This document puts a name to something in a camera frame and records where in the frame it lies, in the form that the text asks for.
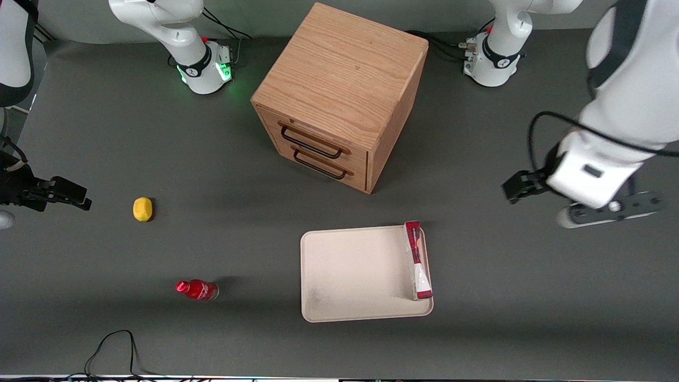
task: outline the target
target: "lemon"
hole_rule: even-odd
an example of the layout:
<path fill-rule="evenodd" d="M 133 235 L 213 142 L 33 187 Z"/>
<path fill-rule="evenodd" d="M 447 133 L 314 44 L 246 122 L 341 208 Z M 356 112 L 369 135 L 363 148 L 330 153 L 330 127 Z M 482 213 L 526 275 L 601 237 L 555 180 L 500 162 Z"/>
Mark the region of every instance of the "lemon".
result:
<path fill-rule="evenodd" d="M 148 222 L 153 215 L 153 205 L 151 204 L 151 199 L 139 198 L 135 200 L 134 206 L 132 207 L 132 214 L 138 221 Z"/>

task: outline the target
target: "drawer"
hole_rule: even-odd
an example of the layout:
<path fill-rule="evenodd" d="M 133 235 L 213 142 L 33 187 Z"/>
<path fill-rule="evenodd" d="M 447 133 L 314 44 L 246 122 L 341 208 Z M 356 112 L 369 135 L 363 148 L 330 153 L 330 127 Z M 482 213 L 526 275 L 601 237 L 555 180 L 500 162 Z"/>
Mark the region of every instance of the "drawer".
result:
<path fill-rule="evenodd" d="M 278 152 L 284 158 L 365 192 L 365 168 L 347 169 L 296 145 L 282 146 Z"/>
<path fill-rule="evenodd" d="M 258 112 L 279 152 L 281 152 L 282 147 L 296 145 L 301 150 L 322 158 L 325 162 L 336 164 L 344 169 L 365 173 L 367 165 L 367 152 L 365 150 L 330 142 L 310 133 L 307 128 L 289 118 L 277 116 L 262 109 L 259 109 Z"/>

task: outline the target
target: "drawer handle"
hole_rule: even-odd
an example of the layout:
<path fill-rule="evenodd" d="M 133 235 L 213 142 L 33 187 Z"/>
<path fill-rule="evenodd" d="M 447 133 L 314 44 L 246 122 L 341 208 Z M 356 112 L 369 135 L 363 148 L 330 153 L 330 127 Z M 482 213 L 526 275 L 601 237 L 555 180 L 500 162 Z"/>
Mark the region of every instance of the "drawer handle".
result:
<path fill-rule="evenodd" d="M 315 148 L 315 147 L 313 147 L 313 146 L 310 146 L 310 145 L 308 145 L 308 144 L 306 144 L 306 143 L 304 143 L 304 142 L 302 142 L 302 141 L 300 141 L 300 140 L 297 140 L 297 139 L 295 139 L 295 138 L 289 137 L 289 136 L 285 135 L 285 132 L 288 130 L 288 126 L 285 126 L 284 124 L 280 124 L 280 125 L 282 126 L 282 129 L 280 130 L 280 134 L 281 134 L 281 135 L 283 136 L 283 138 L 285 138 L 287 141 L 290 141 L 290 142 L 292 142 L 292 143 L 296 143 L 297 145 L 300 145 L 300 146 L 304 147 L 304 148 L 307 149 L 307 150 L 313 151 L 313 152 L 315 152 L 316 154 L 323 155 L 325 158 L 337 159 L 337 158 L 340 157 L 340 154 L 342 153 L 342 149 L 338 148 L 336 154 L 330 154 L 330 153 L 328 153 L 328 152 L 325 152 L 325 151 L 323 151 L 323 150 L 320 150 L 320 149 L 317 149 L 317 148 Z"/>
<path fill-rule="evenodd" d="M 343 170 L 341 175 L 335 175 L 335 174 L 331 173 L 330 171 L 326 171 L 326 170 L 324 170 L 324 169 L 322 169 L 322 168 L 320 168 L 320 167 L 318 167 L 314 164 L 307 162 L 306 160 L 302 160 L 302 159 L 298 158 L 297 157 L 298 154 L 299 154 L 299 150 L 295 150 L 295 153 L 293 154 L 293 158 L 298 163 L 303 164 L 303 165 L 309 167 L 312 170 L 316 170 L 316 171 L 318 171 L 319 173 L 322 173 L 325 176 L 331 177 L 331 178 L 336 179 L 336 180 L 342 180 L 342 179 L 344 179 L 344 177 L 347 174 L 347 170 Z"/>

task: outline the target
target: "green led light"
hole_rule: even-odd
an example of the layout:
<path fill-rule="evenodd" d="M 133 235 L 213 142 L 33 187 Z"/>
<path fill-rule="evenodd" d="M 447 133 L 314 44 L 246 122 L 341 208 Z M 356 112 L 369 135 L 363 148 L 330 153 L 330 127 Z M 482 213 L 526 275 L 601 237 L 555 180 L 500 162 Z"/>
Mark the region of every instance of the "green led light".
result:
<path fill-rule="evenodd" d="M 181 72 L 179 65 L 177 65 L 177 71 L 179 72 L 179 75 L 181 76 L 181 81 L 186 84 L 186 78 L 184 78 L 184 73 Z"/>
<path fill-rule="evenodd" d="M 215 67 L 217 68 L 217 71 L 224 82 L 231 79 L 231 65 L 215 63 Z"/>

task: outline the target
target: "wooden cube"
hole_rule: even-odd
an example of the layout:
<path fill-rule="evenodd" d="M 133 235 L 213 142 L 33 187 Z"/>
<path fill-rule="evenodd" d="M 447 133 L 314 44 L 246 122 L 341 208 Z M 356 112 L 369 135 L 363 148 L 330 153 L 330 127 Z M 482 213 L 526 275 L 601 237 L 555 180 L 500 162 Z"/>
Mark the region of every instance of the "wooden cube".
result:
<path fill-rule="evenodd" d="M 251 102 L 280 155 L 370 194 L 413 107 L 427 48 L 316 3 Z"/>

